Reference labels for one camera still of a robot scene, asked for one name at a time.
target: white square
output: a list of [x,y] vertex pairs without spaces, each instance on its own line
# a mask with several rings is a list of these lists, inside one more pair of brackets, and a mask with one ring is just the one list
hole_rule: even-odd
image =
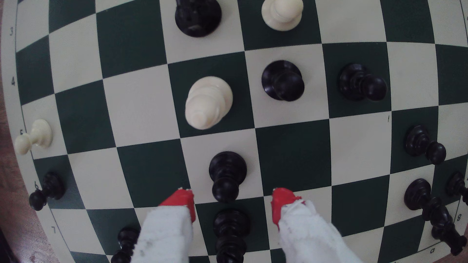
[[[327,222],[331,222],[331,186],[316,188],[311,190],[294,192],[296,196],[302,197],[304,200],[310,200],[314,203],[317,213],[319,213]],[[279,244],[278,227],[273,223],[271,201],[272,196],[264,196],[266,226],[268,230],[268,241],[270,242],[270,249],[281,248]]]
[[316,0],[322,43],[385,42],[379,0]]
[[330,119],[331,184],[390,174],[390,112]]
[[128,3],[133,0],[96,0],[96,13]]
[[182,138],[181,144],[196,204],[217,202],[208,167],[211,159],[224,151],[239,154],[247,163],[247,177],[239,186],[237,199],[263,196],[255,129]]
[[175,2],[160,1],[168,63],[244,51],[237,1],[218,0],[222,10],[221,23],[205,37],[190,37],[180,31],[174,18]]
[[[255,127],[328,119],[327,83],[321,44],[268,48],[245,52]],[[305,84],[304,94],[294,102],[278,101],[262,87],[268,64],[287,60],[295,64]]]
[[26,124],[26,131],[31,132],[32,124],[37,119],[46,120],[52,129],[52,143],[49,148],[44,149],[38,146],[31,148],[34,159],[41,159],[52,156],[66,154],[65,141],[63,140],[62,127],[60,126],[59,112],[55,95],[38,99],[22,106],[23,117]]
[[68,155],[86,209],[133,208],[117,148]]
[[[446,208],[448,210],[448,213],[454,217],[455,214],[457,213],[457,207],[458,207],[458,201],[453,202],[451,204],[446,205]],[[418,251],[428,248],[434,244],[437,244],[440,242],[440,240],[437,240],[432,237],[432,225],[430,221],[426,221],[424,223],[424,228],[423,228],[423,234],[421,236],[421,241],[419,242],[419,248],[417,249]]]
[[55,93],[102,79],[96,14],[49,35]]
[[416,179],[425,179],[432,185],[434,166],[427,165],[390,175],[388,183],[387,213],[385,225],[389,226],[421,215],[422,210],[410,210],[403,197],[408,186]]
[[377,263],[383,227],[344,237],[344,242],[365,263]]
[[103,82],[117,147],[180,138],[168,65]]
[[436,44],[468,46],[463,10],[459,1],[428,0]]
[[434,44],[387,42],[392,110],[437,106],[439,79]]
[[60,233],[70,251],[105,255],[84,209],[52,209]]
[[16,16],[16,51],[49,34],[49,0],[24,0]]
[[439,106],[437,141],[447,150],[446,160],[468,153],[468,103]]

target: white pawn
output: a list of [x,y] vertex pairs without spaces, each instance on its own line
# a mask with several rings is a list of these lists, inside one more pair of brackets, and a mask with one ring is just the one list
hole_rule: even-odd
[[33,122],[30,133],[23,133],[16,137],[15,151],[18,154],[25,155],[35,144],[42,148],[48,148],[52,142],[52,129],[49,123],[44,119]]
[[231,109],[231,87],[218,77],[204,77],[193,84],[185,102],[185,119],[190,126],[206,130],[217,124]]
[[262,17],[272,29],[288,31],[299,24],[303,9],[302,0],[265,0]]

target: dark green square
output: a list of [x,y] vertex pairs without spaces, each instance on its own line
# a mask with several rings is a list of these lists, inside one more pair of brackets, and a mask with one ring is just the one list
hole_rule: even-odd
[[104,78],[166,63],[159,0],[134,0],[96,19]]
[[271,263],[286,263],[286,255],[282,248],[270,250]]
[[80,253],[70,251],[75,263],[109,263],[106,255]]
[[218,212],[226,208],[241,210],[250,218],[250,234],[244,238],[247,244],[247,252],[270,249],[263,197],[235,200],[230,204],[206,203],[195,206],[209,255],[216,255],[215,244],[217,238],[213,232],[214,218]]
[[208,256],[190,256],[189,263],[210,263]]
[[96,13],[95,0],[49,0],[49,32]]
[[302,18],[289,31],[270,28],[262,18],[264,0],[237,0],[245,50],[321,43],[319,19],[314,0],[304,0]]
[[387,41],[434,43],[427,0],[380,0]]
[[331,222],[342,236],[383,227],[390,176],[331,187]]
[[80,192],[76,186],[68,155],[36,159],[34,160],[34,167],[36,167],[37,177],[39,177],[41,185],[45,174],[53,172],[62,179],[65,186],[65,194],[61,199],[47,199],[50,208],[85,209]]
[[451,204],[460,200],[460,196],[449,197],[446,193],[448,180],[454,172],[460,172],[463,176],[466,173],[468,155],[460,156],[436,165],[434,169],[434,179],[432,181],[431,195],[442,199],[443,205]]
[[331,185],[329,121],[256,129],[263,195]]
[[[54,93],[49,36],[45,36],[16,53],[16,74],[21,105]],[[12,79],[3,80],[5,86]]]
[[190,189],[180,139],[117,148],[134,207],[158,206]]
[[393,262],[416,253],[423,228],[422,216],[384,227],[378,263]]
[[[387,43],[339,43],[324,44],[323,57],[327,78],[327,93],[330,118],[390,111],[390,72],[388,69]],[[349,63],[359,63],[384,79],[387,83],[387,95],[379,102],[364,99],[350,101],[338,89],[338,77],[341,69]]]
[[439,105],[468,102],[468,48],[436,45]]
[[102,80],[55,94],[67,153],[115,147]]
[[425,155],[411,156],[406,153],[404,143],[408,130],[415,125],[427,128],[432,140],[437,140],[439,108],[428,107],[392,111],[392,157],[390,173],[398,173],[431,164]]
[[[229,132],[254,127],[249,79],[244,52],[199,58],[169,64],[175,114],[180,136],[190,137],[217,132]],[[233,105],[222,120],[208,130],[197,130],[185,119],[185,101],[193,83],[215,76],[226,81],[233,92]]]
[[135,209],[88,210],[89,219],[106,255],[113,255],[120,246],[117,235],[126,226],[140,230]]

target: white chess piece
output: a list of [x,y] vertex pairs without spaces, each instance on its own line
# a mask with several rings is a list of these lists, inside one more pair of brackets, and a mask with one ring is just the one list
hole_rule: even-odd
[[302,0],[265,0],[262,17],[272,29],[288,31],[299,24],[303,9]]
[[206,130],[217,124],[231,109],[231,87],[218,77],[204,77],[193,84],[185,102],[185,119],[190,126]]
[[35,144],[42,148],[48,148],[52,142],[52,129],[49,123],[44,119],[33,122],[30,133],[23,133],[16,137],[15,151],[18,154],[25,155]]

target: chessboard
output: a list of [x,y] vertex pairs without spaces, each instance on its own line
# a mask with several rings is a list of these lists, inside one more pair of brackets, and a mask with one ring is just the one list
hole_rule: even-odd
[[[212,223],[227,207],[246,212],[247,263],[284,263],[271,220],[272,190],[312,200],[367,263],[430,263],[450,253],[403,195],[418,178],[432,186],[464,233],[468,206],[449,197],[468,161],[468,0],[303,0],[299,25],[275,31],[263,0],[218,0],[219,27],[202,38],[177,27],[174,0],[5,0],[1,68],[13,141],[36,119],[52,128],[49,148],[17,155],[29,193],[44,175],[66,193],[37,212],[62,263],[103,263],[122,227],[179,187],[192,189],[197,220],[191,263],[216,262]],[[261,83],[275,60],[294,63],[305,91],[274,100]],[[347,100],[340,69],[366,65],[384,79],[379,102]],[[194,82],[225,80],[228,114],[214,127],[188,125]],[[432,165],[408,155],[409,127],[422,124],[446,147]],[[248,174],[237,200],[216,202],[210,160],[233,151]]]

